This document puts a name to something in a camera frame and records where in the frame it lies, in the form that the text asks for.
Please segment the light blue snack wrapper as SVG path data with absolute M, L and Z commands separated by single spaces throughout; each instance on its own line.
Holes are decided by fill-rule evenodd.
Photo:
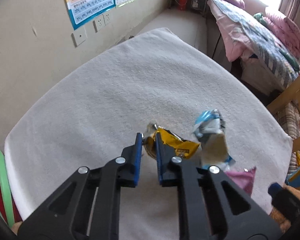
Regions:
M 225 121 L 219 110 L 204 111 L 196 121 L 193 128 L 194 136 L 200 142 L 200 161 L 202 168 L 218 166 L 227 171 L 235 160 L 228 151 L 225 137 Z

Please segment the pink snack bag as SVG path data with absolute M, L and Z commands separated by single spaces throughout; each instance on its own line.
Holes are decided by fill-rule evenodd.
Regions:
M 256 167 L 244 171 L 226 171 L 225 174 L 235 182 L 245 193 L 252 195 Z

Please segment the white terry table cloth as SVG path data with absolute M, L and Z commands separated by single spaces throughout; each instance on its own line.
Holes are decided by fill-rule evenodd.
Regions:
M 253 199 L 271 211 L 268 186 L 287 174 L 291 139 L 266 107 L 215 61 L 167 29 L 98 55 L 51 88 L 6 138 L 14 201 L 27 218 L 81 167 L 119 156 L 154 121 L 185 139 L 217 109 L 230 155 L 256 167 Z

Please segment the red bucket on shelf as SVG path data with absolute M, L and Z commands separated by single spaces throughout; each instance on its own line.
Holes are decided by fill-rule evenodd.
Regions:
M 178 0 L 178 9 L 185 11 L 187 6 L 187 0 Z

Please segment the white wall socket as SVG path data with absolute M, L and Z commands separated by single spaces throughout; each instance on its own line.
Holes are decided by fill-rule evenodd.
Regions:
M 82 44 L 87 39 L 87 33 L 85 30 L 85 27 L 82 26 L 82 27 L 76 29 L 71 34 L 71 37 L 72 37 L 75 47 L 78 47 L 80 44 Z

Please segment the yellow snack wrapper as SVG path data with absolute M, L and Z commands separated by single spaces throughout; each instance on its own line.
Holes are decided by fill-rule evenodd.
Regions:
M 160 133 L 162 143 L 174 148 L 175 155 L 183 159 L 190 159 L 200 146 L 200 143 L 183 139 L 158 124 L 149 123 L 146 132 L 143 134 L 143 146 L 147 154 L 154 159 L 157 158 L 155 152 L 155 136 L 157 133 Z

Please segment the red bin with green rim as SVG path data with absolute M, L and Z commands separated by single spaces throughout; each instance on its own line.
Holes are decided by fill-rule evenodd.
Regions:
M 12 197 L 5 156 L 0 150 L 0 218 L 10 229 L 22 221 Z

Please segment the bed with patterned quilt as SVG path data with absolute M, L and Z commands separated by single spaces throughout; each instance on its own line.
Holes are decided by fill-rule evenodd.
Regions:
M 285 90 L 300 75 L 300 60 L 252 15 L 224 0 L 209 0 L 208 5 L 228 61 L 241 60 L 244 82 L 269 95 Z

